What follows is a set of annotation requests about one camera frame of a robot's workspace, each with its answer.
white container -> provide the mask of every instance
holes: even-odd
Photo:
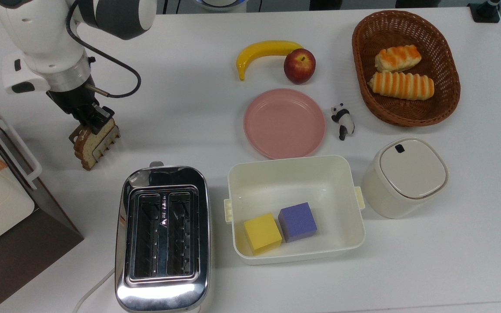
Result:
[[[380,150],[362,179],[364,198],[381,216],[401,218],[437,196],[449,173],[425,141],[408,137]]]
[[[364,201],[346,159],[337,155],[238,164],[228,176],[225,222],[233,247],[248,265],[336,256],[364,241]],[[253,256],[243,223],[263,214],[308,202],[318,230],[313,236]]]

wicker basket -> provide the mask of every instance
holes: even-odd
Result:
[[[434,80],[434,96],[404,100],[373,93],[367,81],[376,72],[374,56],[381,49],[415,44],[422,59],[405,73]],[[353,55],[364,103],[378,119],[401,127],[428,126],[449,117],[459,101],[459,76],[444,36],[422,17],[401,10],[384,10],[364,18],[353,33]]]

white canister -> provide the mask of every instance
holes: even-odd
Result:
[[[425,141],[407,137],[376,154],[361,189],[378,214],[401,218],[439,194],[448,180],[448,168],[438,153]]]

container handle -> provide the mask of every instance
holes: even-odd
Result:
[[[231,199],[223,200],[223,208],[225,209],[225,222],[231,224],[233,222],[233,208],[231,207]]]
[[[364,209],[364,198],[362,197],[361,187],[359,187],[359,186],[355,187],[355,196],[357,198],[358,208],[360,210],[363,210]]]
[[[42,166],[40,165],[38,160],[36,160],[36,158],[34,157],[32,152],[30,152],[30,149],[26,146],[26,144],[24,144],[24,141],[22,141],[22,138],[20,138],[17,131],[14,130],[14,128],[1,115],[0,115],[0,121],[6,127],[6,129],[9,131],[8,135],[10,135],[10,137],[12,137],[14,139],[15,143],[17,143],[19,145],[19,147],[22,148],[21,153],[22,153],[22,155],[25,156],[28,164],[30,164],[30,166],[32,166],[32,172],[30,172],[30,174],[26,174],[26,171],[24,170],[24,168],[22,168],[18,164],[17,160],[10,153],[10,151],[8,150],[7,146],[3,143],[1,138],[0,138],[0,145],[3,147],[3,150],[5,150],[5,152],[7,153],[9,158],[11,159],[11,161],[15,164],[18,171],[20,172],[22,177],[24,177],[24,179],[26,180],[28,185],[30,185],[30,187],[33,190],[36,190],[36,186],[34,186],[34,180],[36,178],[38,178],[38,176],[40,176],[40,174],[42,173]]]

toaster slot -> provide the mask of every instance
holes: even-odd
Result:
[[[129,257],[132,282],[193,277],[197,268],[196,199],[193,188],[137,194]]]
[[[134,245],[134,277],[152,277],[157,272],[158,233],[156,223],[160,216],[160,195],[142,196],[139,208]]]
[[[169,196],[167,274],[186,275],[191,268],[190,194]]]

